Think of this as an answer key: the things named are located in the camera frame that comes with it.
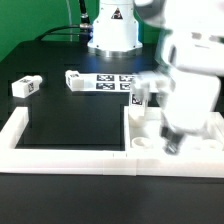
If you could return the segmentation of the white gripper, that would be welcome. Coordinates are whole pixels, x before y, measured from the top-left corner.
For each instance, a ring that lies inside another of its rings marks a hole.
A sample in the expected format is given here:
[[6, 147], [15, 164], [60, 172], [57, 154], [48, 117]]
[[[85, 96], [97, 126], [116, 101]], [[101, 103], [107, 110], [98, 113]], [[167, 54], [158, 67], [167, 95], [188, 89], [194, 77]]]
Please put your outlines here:
[[160, 136], [166, 141], [164, 151], [177, 155], [182, 133], [201, 130], [217, 103], [221, 89], [218, 76], [224, 75], [224, 47], [217, 43], [182, 45], [167, 41], [161, 58], [172, 79], [172, 89], [161, 108], [173, 131], [162, 126]]

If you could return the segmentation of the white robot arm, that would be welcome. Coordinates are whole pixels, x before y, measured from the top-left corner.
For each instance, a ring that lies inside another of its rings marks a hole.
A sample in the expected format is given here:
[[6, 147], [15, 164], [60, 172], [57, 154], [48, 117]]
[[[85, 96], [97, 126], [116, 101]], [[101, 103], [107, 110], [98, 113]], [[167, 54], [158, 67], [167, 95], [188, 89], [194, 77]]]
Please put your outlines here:
[[163, 32], [157, 43], [157, 89], [165, 152], [177, 154], [199, 134], [224, 76], [224, 0], [100, 0], [88, 48], [105, 57], [142, 49], [139, 25]]

